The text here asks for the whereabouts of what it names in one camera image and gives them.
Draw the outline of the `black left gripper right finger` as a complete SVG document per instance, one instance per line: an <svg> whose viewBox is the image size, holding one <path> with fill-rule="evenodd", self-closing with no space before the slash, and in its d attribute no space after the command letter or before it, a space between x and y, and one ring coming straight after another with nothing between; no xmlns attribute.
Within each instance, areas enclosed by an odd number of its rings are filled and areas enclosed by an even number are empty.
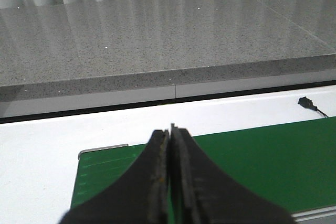
<svg viewBox="0 0 336 224"><path fill-rule="evenodd" d="M292 223L282 207L222 171L188 130L171 126L171 202L175 223Z"/></svg>

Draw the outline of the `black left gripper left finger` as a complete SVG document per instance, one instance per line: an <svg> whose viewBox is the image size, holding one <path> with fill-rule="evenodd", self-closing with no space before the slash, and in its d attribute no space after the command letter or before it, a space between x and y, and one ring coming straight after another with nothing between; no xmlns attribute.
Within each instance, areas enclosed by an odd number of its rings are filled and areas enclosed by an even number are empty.
<svg viewBox="0 0 336 224"><path fill-rule="evenodd" d="M148 144L112 185L68 211L61 223L167 223L167 130L153 131Z"/></svg>

